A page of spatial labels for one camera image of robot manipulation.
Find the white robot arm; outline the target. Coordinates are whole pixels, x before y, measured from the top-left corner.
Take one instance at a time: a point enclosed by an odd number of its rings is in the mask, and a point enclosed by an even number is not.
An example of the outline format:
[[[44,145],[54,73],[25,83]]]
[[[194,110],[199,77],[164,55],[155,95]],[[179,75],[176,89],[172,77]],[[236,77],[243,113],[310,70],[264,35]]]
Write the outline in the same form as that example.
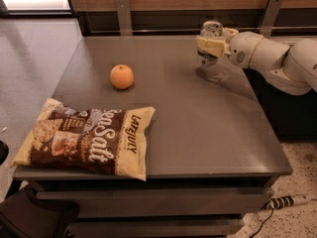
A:
[[[197,36],[197,48],[216,59],[257,71],[267,83],[291,94],[317,90],[317,42],[302,39],[283,44],[263,35],[225,28],[212,35]]]

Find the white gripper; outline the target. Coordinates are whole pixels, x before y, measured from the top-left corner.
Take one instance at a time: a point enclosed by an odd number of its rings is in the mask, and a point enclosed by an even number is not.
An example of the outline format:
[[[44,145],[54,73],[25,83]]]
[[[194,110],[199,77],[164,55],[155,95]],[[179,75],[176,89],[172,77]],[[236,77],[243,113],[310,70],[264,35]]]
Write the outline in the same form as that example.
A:
[[[264,39],[263,35],[252,32],[239,33],[236,29],[224,28],[223,37],[198,36],[197,46],[202,52],[216,58],[228,55],[229,61],[241,68],[256,68],[258,66],[256,64],[256,49]]]

